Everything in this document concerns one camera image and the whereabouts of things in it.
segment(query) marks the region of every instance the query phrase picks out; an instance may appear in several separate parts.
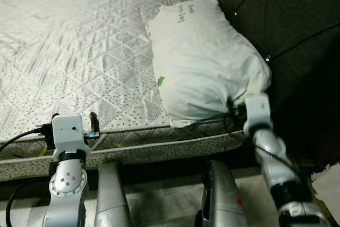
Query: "mattress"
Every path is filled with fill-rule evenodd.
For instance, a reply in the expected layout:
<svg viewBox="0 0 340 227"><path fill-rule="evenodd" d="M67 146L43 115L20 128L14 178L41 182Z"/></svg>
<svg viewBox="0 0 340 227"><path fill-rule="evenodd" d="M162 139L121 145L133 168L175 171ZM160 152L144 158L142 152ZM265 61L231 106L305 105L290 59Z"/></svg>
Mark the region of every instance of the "mattress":
<svg viewBox="0 0 340 227"><path fill-rule="evenodd" d="M145 24L161 4L181 1L0 0L0 142L50 122L54 113L80 113L85 131L90 130L89 113L97 113L104 136L100 144L89 145L96 145L98 152L118 150L120 157L122 152L131 155L131 148L196 139L204 143L238 130L227 116L183 129L169 126ZM21 177L8 174L8 164L42 161L26 159L38 156L44 146L36 134L8 146L0 155L5 159L0 180ZM220 145L212 148L215 152ZM157 160L179 155L167 153Z"/></svg>

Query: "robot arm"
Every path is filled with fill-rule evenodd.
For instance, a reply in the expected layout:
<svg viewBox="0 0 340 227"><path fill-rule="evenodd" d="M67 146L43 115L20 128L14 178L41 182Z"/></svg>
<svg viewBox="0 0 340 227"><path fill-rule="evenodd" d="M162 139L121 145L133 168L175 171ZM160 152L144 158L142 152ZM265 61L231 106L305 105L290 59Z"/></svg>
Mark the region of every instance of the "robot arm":
<svg viewBox="0 0 340 227"><path fill-rule="evenodd" d="M292 169L286 146L273 133L268 96L247 98L247 121L244 133L256 147L256 160L279 213L281 227L331 226L311 201L309 188Z"/></svg>
<svg viewBox="0 0 340 227"><path fill-rule="evenodd" d="M85 225L84 198L88 191L85 163L90 148L84 143L80 115L56 116L52 120L58 161L56 173L50 180L50 204L44 216L44 227Z"/></svg>

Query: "white mattress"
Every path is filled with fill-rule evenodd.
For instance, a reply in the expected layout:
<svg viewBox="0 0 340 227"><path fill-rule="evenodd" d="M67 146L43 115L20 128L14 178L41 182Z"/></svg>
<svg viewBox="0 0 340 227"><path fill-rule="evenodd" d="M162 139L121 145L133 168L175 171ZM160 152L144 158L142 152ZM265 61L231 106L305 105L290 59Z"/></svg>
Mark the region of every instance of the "white mattress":
<svg viewBox="0 0 340 227"><path fill-rule="evenodd" d="M185 0L0 0L0 141L52 114L102 131L169 125L145 23Z"/></svg>

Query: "pillowcase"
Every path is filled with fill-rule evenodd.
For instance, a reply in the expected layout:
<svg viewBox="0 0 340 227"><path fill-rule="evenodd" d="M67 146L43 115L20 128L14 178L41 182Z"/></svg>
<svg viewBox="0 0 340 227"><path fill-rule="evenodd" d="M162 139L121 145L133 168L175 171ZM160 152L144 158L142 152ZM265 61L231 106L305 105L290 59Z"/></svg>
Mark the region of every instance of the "pillowcase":
<svg viewBox="0 0 340 227"><path fill-rule="evenodd" d="M171 126L228 112L270 85L271 72L251 43L225 19L217 0L161 6L148 21L155 78Z"/></svg>

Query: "floor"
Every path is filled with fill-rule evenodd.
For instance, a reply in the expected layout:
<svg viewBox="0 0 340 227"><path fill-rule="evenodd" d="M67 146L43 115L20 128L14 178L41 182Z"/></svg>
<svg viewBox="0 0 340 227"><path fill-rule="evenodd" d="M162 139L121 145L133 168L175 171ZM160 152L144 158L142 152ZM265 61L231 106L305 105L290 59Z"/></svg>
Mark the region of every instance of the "floor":
<svg viewBox="0 0 340 227"><path fill-rule="evenodd" d="M243 201L249 227L278 227L274 202L258 168L232 171ZM133 226L190 227L201 207L203 185L200 176L168 179L124 187ZM93 227L96 191L90 191L85 207L86 227ZM12 206L13 227L41 226L47 208L46 199L16 200ZM5 227L6 201L0 201L0 226Z"/></svg>

